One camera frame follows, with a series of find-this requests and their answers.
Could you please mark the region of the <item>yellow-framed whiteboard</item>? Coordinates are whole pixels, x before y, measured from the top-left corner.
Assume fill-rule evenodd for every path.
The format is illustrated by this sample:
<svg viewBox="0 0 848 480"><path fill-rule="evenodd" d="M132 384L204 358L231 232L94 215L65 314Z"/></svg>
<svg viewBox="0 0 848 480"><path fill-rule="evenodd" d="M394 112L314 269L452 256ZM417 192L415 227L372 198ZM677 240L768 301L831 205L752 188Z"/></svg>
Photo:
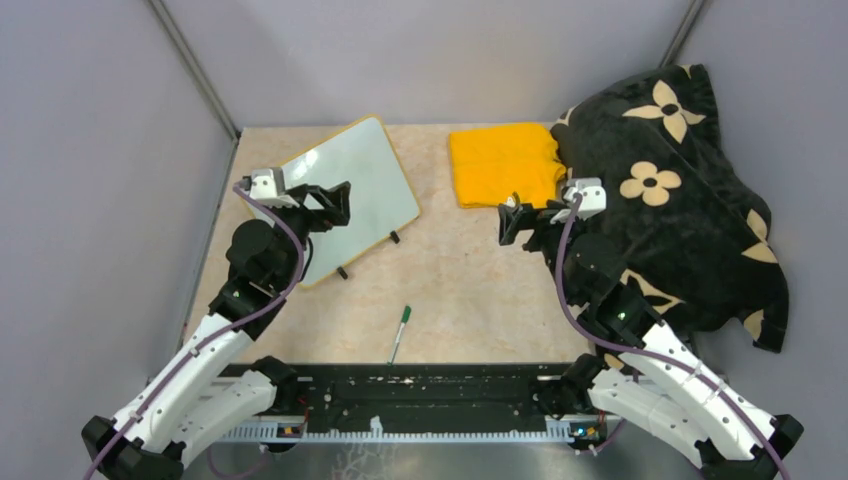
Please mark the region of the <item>yellow-framed whiteboard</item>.
<svg viewBox="0 0 848 480"><path fill-rule="evenodd" d="M280 166L285 189L351 183L349 224L309 236L315 247L301 284L312 287L390 238L421 213L382 120L366 116Z"/></svg>

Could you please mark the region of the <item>white marker pen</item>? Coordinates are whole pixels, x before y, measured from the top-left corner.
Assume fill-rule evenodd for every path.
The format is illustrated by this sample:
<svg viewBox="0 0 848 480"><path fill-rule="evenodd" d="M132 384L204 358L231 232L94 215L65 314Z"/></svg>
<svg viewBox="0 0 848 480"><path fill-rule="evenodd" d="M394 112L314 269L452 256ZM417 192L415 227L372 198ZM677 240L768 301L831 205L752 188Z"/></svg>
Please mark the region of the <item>white marker pen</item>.
<svg viewBox="0 0 848 480"><path fill-rule="evenodd" d="M400 322L399 322L399 325L398 325L398 328L397 328L397 332L396 332L396 335L395 335L395 338L394 338L394 341L393 341L393 344L392 344L392 349L391 349L391 352L390 352L388 360L387 360L388 365L393 365L395 363L395 360L396 360L396 357L397 357L397 354L398 354L398 350L399 350L399 347L400 347L400 343L402 341L403 332L405 330L407 323L402 324L401 319L400 319Z"/></svg>

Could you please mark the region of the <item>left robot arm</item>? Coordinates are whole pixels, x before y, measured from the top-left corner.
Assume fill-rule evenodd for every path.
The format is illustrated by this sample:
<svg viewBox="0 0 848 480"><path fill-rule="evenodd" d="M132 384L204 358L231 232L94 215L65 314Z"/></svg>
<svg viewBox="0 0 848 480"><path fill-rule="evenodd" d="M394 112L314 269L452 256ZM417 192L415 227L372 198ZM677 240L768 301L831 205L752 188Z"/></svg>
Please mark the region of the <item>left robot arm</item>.
<svg viewBox="0 0 848 480"><path fill-rule="evenodd" d="M306 411L296 371L263 357L229 387L202 394L253 345L304 278L313 233L350 221L351 185L271 187L248 177L234 192L262 213L241 223L226 252L226 282L190 339L159 374L111 417L94 416L81 436L91 457L84 476L178 479L186 466L248 418Z"/></svg>

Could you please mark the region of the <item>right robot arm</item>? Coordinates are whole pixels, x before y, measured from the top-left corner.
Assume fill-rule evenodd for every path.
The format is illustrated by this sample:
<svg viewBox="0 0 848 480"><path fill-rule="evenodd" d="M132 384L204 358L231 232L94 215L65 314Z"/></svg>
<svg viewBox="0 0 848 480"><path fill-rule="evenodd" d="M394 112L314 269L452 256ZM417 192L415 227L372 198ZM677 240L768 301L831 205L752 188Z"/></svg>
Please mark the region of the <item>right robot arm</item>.
<svg viewBox="0 0 848 480"><path fill-rule="evenodd" d="M792 416L772 415L733 390L677 336L636 289L621 282L623 258L594 234L576 235L578 206L552 202L498 207L498 241L520 231L553 277L567 321L590 342L635 369L632 375L603 356L583 354L538 405L610 413L674 448L706 479L787 479L785 457L804 432Z"/></svg>

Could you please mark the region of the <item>folded yellow cloth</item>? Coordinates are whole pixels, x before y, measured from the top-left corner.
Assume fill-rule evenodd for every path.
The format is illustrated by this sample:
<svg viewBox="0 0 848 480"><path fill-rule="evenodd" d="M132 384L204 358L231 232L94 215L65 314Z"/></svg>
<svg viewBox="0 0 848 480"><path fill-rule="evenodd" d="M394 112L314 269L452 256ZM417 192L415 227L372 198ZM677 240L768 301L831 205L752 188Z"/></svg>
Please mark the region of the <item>folded yellow cloth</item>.
<svg viewBox="0 0 848 480"><path fill-rule="evenodd" d="M535 208L566 176L558 143L539 123L455 131L448 136L454 191L462 208L495 207L516 193Z"/></svg>

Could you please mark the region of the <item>black floral blanket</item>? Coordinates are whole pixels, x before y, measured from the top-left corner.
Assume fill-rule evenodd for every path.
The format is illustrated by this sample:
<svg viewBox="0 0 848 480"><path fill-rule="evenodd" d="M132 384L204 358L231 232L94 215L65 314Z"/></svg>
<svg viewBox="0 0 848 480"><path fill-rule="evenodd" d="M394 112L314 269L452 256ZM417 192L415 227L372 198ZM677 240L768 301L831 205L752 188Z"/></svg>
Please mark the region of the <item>black floral blanket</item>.
<svg viewBox="0 0 848 480"><path fill-rule="evenodd" d="M783 349L790 296L768 242L771 211L723 152L705 66L621 80L569 108L551 135L569 175L606 191L606 209L582 229L615 246L623 284L678 332L736 319L757 348Z"/></svg>

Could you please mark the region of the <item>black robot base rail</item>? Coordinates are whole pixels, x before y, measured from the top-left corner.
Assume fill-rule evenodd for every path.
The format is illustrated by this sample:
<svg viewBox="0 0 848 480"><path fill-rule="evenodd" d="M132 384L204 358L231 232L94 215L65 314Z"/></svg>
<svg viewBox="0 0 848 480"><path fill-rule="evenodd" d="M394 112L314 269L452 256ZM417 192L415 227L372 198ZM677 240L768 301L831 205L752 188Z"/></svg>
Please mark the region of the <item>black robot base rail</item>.
<svg viewBox="0 0 848 480"><path fill-rule="evenodd" d="M617 416L569 392L566 363L299 364L286 399L222 437L308 444L559 443L600 449Z"/></svg>

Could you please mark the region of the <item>left metal corner post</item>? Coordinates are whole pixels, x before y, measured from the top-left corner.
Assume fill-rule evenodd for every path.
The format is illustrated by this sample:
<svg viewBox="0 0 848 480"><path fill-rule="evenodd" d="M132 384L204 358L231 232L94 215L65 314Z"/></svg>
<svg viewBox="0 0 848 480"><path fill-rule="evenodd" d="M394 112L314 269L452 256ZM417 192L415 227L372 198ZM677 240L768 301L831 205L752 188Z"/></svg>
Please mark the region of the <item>left metal corner post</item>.
<svg viewBox="0 0 848 480"><path fill-rule="evenodd" d="M233 142L237 142L241 138L241 131L229 114L168 5L161 0L146 0L145 4L162 28L168 42L213 118L226 135Z"/></svg>

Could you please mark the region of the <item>metal corner post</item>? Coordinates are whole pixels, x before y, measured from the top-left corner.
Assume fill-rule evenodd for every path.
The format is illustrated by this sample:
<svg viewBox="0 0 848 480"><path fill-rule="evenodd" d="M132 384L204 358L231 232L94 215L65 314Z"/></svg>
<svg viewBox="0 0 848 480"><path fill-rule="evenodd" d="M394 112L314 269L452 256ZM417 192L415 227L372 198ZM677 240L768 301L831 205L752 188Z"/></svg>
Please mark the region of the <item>metal corner post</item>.
<svg viewBox="0 0 848 480"><path fill-rule="evenodd" d="M145 4L162 28L168 42L213 118L226 135L233 142L237 142L241 138L241 131L229 114L168 5L161 0L146 0Z"/></svg>
<svg viewBox="0 0 848 480"><path fill-rule="evenodd" d="M680 23L660 59L659 68L667 67L677 61L706 4L706 0L689 1Z"/></svg>

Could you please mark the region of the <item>right metal corner post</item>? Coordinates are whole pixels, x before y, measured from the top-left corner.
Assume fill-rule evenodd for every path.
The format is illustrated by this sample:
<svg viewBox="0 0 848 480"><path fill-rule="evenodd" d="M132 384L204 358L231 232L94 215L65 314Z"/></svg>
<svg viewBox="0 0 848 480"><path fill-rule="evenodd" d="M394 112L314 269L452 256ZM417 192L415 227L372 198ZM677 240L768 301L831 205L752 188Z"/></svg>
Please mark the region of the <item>right metal corner post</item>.
<svg viewBox="0 0 848 480"><path fill-rule="evenodd" d="M706 4L706 0L689 1L680 23L660 59L659 68L667 67L677 61Z"/></svg>

